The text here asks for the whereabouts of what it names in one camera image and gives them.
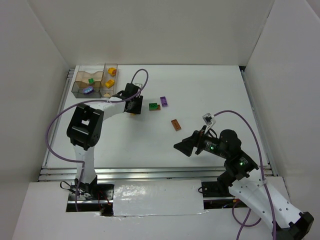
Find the yellow lego brick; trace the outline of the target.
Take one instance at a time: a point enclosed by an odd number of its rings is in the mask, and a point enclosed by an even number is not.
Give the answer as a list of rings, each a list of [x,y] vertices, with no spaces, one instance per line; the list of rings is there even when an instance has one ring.
[[[114,79],[110,79],[110,80],[105,82],[105,87],[108,88],[108,89],[110,89],[114,85],[115,85],[115,80]]]

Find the orange lego brick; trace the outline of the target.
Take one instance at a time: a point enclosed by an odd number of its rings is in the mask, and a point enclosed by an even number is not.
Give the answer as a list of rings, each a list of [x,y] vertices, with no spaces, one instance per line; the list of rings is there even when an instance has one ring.
[[[107,69],[107,73],[110,75],[110,76],[115,76],[117,74],[117,69],[114,68],[114,67],[110,67]]]

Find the small green lego brick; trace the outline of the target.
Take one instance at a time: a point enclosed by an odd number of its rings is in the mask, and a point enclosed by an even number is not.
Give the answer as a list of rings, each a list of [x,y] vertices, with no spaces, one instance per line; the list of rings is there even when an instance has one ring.
[[[95,80],[93,78],[88,79],[89,84],[93,84],[94,82],[95,82]]]

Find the purple round lego piece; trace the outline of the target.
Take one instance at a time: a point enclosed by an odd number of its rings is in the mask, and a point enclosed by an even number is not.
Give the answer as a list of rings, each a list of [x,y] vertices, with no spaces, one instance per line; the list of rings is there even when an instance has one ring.
[[[88,86],[82,90],[84,95],[89,95],[94,92],[94,88],[92,86]]]

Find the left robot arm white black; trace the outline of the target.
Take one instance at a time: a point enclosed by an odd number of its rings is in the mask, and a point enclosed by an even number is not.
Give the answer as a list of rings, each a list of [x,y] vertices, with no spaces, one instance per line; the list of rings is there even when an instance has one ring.
[[[128,83],[124,90],[113,95],[109,101],[92,106],[80,103],[73,113],[66,134],[75,153],[74,184],[89,198],[96,199],[99,195],[94,150],[101,137],[103,122],[117,114],[140,114],[143,102],[141,90],[141,86]]]

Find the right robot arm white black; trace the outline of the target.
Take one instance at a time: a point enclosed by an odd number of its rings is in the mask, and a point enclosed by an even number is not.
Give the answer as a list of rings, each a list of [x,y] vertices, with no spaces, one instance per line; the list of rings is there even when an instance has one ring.
[[[241,149],[235,131],[225,129],[213,137],[204,129],[173,147],[190,157],[202,151],[225,160],[223,172],[216,181],[205,181],[199,189],[203,197],[231,195],[250,208],[275,233],[277,240],[301,240],[311,229],[314,217],[293,206],[271,183],[256,162]]]

